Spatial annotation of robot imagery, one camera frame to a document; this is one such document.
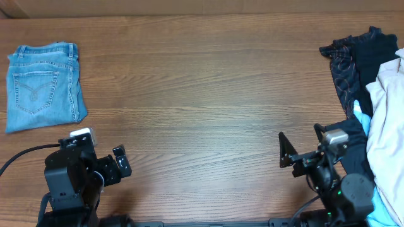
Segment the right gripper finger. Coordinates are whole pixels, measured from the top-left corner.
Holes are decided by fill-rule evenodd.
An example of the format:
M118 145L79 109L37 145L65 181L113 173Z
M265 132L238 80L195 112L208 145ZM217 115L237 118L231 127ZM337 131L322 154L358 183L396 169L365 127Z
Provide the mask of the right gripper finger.
M319 123L315 123L313 125L313 128L315 130L315 133L316 133L316 136L318 138L318 141L321 143L323 141L324 134L326 132L325 128Z
M292 157L297 155L297 152L283 132L278 134L278 138L280 143L280 168L286 168L295 163Z

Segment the light blue denim jeans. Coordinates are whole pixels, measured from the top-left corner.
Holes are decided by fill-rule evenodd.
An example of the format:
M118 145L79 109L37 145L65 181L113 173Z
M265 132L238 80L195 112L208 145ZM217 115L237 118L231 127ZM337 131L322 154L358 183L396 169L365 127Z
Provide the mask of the light blue denim jeans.
M8 59L5 132L75 124L88 115L76 44L21 45Z

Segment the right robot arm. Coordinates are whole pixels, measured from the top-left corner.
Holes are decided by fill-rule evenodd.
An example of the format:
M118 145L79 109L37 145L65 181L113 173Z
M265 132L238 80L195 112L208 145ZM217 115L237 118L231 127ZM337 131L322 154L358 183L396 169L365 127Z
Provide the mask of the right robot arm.
M348 149L349 136L341 130L325 131L314 125L319 143L315 151L299 154L283 132L280 168L291 166L292 175L306 177L316 196L301 206L287 221L288 226L367 226L373 212L373 184L359 173L341 177L336 169Z

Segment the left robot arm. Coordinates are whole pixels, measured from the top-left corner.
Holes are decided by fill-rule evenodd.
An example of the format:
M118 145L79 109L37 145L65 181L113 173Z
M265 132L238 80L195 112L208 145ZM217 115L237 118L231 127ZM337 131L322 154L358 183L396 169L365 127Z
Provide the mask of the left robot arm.
M134 226L127 214L99 218L97 208L104 188L132 174L123 145L113 155L97 158L94 147L62 148L45 159L49 188L40 205L37 226Z

